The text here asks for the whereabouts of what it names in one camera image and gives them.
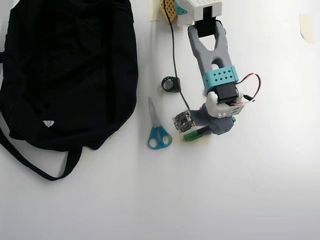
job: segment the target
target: bag strap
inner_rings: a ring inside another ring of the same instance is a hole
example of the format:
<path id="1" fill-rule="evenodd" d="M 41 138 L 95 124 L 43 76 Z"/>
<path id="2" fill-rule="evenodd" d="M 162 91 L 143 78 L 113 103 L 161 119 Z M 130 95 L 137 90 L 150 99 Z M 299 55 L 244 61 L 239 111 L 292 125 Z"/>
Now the bag strap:
<path id="1" fill-rule="evenodd" d="M 82 147 L 75 147 L 73 149 L 69 150 L 68 157 L 66 160 L 66 166 L 65 170 L 60 177 L 53 177 L 47 174 L 46 172 L 42 171 L 41 169 L 37 168 L 35 165 L 33 165 L 31 162 L 29 162 L 27 159 L 25 159 L 20 152 L 9 142 L 9 140 L 4 135 L 2 129 L 0 128 L 0 144 L 14 156 L 20 163 L 25 165 L 27 168 L 31 169 L 32 171 L 39 174 L 41 177 L 49 180 L 49 181 L 56 181 L 59 179 L 63 179 L 67 177 L 75 168 L 77 163 L 79 162 L 79 159 L 82 154 Z"/>

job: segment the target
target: tape piece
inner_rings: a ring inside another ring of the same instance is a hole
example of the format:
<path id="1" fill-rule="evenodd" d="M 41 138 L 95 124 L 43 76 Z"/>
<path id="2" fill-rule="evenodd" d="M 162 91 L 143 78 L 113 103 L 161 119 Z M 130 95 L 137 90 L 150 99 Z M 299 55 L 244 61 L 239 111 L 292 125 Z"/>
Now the tape piece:
<path id="1" fill-rule="evenodd" d="M 300 14 L 300 34 L 308 43 L 315 43 L 313 17 L 310 14 Z"/>
<path id="2" fill-rule="evenodd" d="M 160 19 L 160 2 L 161 0 L 149 0 L 149 21 L 157 21 Z"/>

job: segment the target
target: red wire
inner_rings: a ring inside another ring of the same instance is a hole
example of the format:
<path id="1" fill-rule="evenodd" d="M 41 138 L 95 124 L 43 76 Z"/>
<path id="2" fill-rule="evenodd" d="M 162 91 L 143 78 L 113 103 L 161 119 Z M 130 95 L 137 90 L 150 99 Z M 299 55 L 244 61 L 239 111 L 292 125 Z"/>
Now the red wire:
<path id="1" fill-rule="evenodd" d="M 253 100 L 255 99 L 255 97 L 258 95 L 259 91 L 260 91 L 260 88 L 261 88 L 261 78 L 258 74 L 256 73 L 249 73 L 247 76 L 245 76 L 240 82 L 237 82 L 236 85 L 238 84 L 241 84 L 242 82 L 244 82 L 246 79 L 248 79 L 249 77 L 251 77 L 252 75 L 255 75 L 257 78 L 258 78 L 258 81 L 259 81 L 259 85 L 258 85 L 258 89 L 256 90 L 254 96 L 252 97 L 252 99 L 248 102 L 245 102 L 245 103 L 241 103 L 241 102 L 234 102 L 232 103 L 233 105 L 245 105 L 245 104 L 248 104 L 248 103 L 251 103 L 253 102 Z"/>

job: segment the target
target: teal clamp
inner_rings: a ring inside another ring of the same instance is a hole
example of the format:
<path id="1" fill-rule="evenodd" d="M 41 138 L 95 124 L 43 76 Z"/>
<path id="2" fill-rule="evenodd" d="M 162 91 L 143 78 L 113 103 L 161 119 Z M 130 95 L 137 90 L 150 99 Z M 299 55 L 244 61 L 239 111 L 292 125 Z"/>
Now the teal clamp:
<path id="1" fill-rule="evenodd" d="M 176 12 L 177 15 L 188 14 L 188 12 L 186 10 L 184 10 L 181 7 L 179 7 L 179 5 L 178 5 L 178 3 L 176 1 L 174 1 L 174 8 L 175 8 L 175 12 Z"/>
<path id="2" fill-rule="evenodd" d="M 209 91 L 216 86 L 238 82 L 239 77 L 235 66 L 227 66 L 224 68 L 207 71 L 203 75 L 202 80 L 206 93 L 209 93 Z"/>

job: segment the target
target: black backpack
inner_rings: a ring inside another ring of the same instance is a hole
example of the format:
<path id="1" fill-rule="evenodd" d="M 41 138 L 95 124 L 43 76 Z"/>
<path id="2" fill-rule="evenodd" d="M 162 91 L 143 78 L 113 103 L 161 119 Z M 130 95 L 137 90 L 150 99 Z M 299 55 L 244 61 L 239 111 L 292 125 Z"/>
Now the black backpack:
<path id="1" fill-rule="evenodd" d="M 0 111 L 10 137 L 68 152 L 52 177 L 32 165 L 0 129 L 0 144 L 50 181 L 65 178 L 83 146 L 97 150 L 131 116 L 138 83 L 129 0 L 20 0 L 11 10 Z"/>

